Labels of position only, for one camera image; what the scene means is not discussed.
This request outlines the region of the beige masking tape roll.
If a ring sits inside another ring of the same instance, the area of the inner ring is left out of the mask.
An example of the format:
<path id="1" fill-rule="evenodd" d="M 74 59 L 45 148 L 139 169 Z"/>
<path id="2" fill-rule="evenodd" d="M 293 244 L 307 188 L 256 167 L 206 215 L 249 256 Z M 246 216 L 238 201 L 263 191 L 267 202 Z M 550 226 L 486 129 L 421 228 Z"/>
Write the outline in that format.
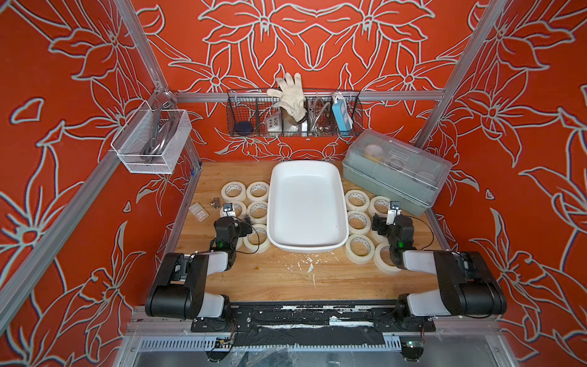
<path id="1" fill-rule="evenodd" d="M 366 235 L 371 230 L 371 218 L 362 211 L 349 211 L 347 213 L 347 220 L 350 234 Z"/>
<path id="2" fill-rule="evenodd" d="M 264 181 L 256 181 L 247 187 L 246 196 L 251 202 L 266 202 L 270 185 Z"/>
<path id="3" fill-rule="evenodd" d="M 265 225 L 268 218 L 268 203 L 265 201 L 252 202 L 247 207 L 247 216 L 253 224 Z"/>
<path id="4" fill-rule="evenodd" d="M 221 197 L 226 202 L 244 202 L 247 199 L 247 187 L 240 181 L 230 181 L 221 189 Z"/>
<path id="5" fill-rule="evenodd" d="M 352 234 L 344 246 L 344 251 L 352 263 L 365 265 L 373 259 L 375 245 L 366 235 Z"/>
<path id="6" fill-rule="evenodd" d="M 253 224 L 251 232 L 243 238 L 243 244 L 252 254 L 260 254 L 271 247 L 268 229 L 264 224 Z"/>
<path id="7" fill-rule="evenodd" d="M 393 265 L 393 264 L 388 264 L 385 260 L 384 257 L 387 256 L 389 257 L 390 255 L 390 250 L 389 250 L 390 246 L 386 245 L 385 243 L 379 243 L 376 247 L 375 247 L 375 254 L 374 254 L 374 263 L 375 266 L 377 267 L 377 269 L 386 274 L 386 275 L 394 275 L 397 274 L 398 272 L 401 271 L 401 269 L 399 269 L 397 266 Z"/>
<path id="8" fill-rule="evenodd" d="M 244 218 L 246 218 L 247 206 L 244 205 L 243 202 L 238 201 L 238 200 L 232 200 L 232 201 L 229 201 L 227 203 L 233 203 L 234 204 L 234 208 L 235 208 L 235 212 L 236 212 L 236 218 L 239 218 L 240 220 L 244 220 Z"/>
<path id="9" fill-rule="evenodd" d="M 350 190 L 345 193 L 345 204 L 348 211 L 368 212 L 371 199 L 361 190 Z"/>
<path id="10" fill-rule="evenodd" d="M 368 213 L 371 217 L 387 217 L 391 201 L 387 197 L 377 196 L 370 200 Z"/>
<path id="11" fill-rule="evenodd" d="M 374 243 L 379 244 L 379 243 L 386 243 L 388 244 L 388 239 L 386 236 L 384 235 L 379 235 L 376 231 L 371 231 L 370 232 L 370 236 L 371 239 L 374 241 Z"/>

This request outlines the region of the white plastic storage tray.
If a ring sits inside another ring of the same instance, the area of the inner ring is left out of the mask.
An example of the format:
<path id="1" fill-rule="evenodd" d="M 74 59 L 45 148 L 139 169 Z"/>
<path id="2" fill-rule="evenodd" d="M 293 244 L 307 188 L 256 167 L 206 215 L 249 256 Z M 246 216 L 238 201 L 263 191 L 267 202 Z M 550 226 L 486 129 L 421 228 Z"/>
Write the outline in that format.
<path id="1" fill-rule="evenodd" d="M 275 165 L 267 234 L 273 245 L 287 252 L 330 252 L 344 246 L 349 223 L 339 169 L 325 161 Z"/>

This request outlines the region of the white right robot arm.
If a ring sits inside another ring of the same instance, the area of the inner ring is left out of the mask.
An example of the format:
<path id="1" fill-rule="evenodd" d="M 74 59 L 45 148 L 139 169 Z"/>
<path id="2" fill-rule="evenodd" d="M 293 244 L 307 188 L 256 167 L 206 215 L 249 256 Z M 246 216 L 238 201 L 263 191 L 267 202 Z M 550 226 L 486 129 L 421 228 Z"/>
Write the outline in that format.
<path id="1" fill-rule="evenodd" d="M 464 316 L 484 318 L 502 315 L 507 300 L 501 286 L 479 252 L 416 249 L 411 217 L 375 214 L 372 230 L 386 238 L 390 260 L 400 269 L 437 277 L 436 290 L 398 297 L 395 317 Z"/>

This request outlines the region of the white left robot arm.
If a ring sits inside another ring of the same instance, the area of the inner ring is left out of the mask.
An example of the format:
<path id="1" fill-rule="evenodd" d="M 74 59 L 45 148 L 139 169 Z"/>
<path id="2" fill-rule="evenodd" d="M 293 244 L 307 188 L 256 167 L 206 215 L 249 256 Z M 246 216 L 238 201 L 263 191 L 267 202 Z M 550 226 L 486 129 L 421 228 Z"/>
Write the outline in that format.
<path id="1" fill-rule="evenodd" d="M 145 301 L 150 317 L 181 320 L 228 320 L 231 306 L 226 295 L 206 292 L 207 277 L 227 272 L 237 258 L 237 243 L 253 233 L 251 220 L 222 217 L 215 221 L 216 237 L 207 252 L 165 255 Z"/>

